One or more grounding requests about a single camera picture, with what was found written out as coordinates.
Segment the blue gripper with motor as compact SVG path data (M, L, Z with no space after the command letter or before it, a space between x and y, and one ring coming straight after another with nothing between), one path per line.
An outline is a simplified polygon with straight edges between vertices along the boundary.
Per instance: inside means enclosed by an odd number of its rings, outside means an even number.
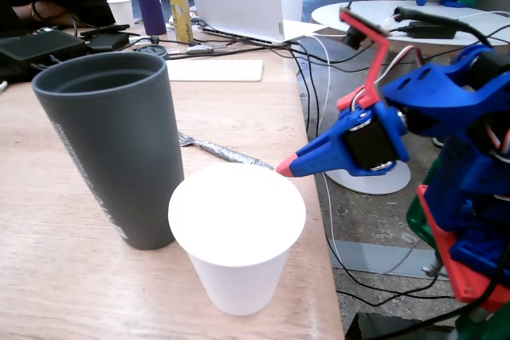
M304 177L330 170L346 170L355 177L382 175L410 155L402 137L406 118L382 102L340 112L328 130L285 159L277 173Z

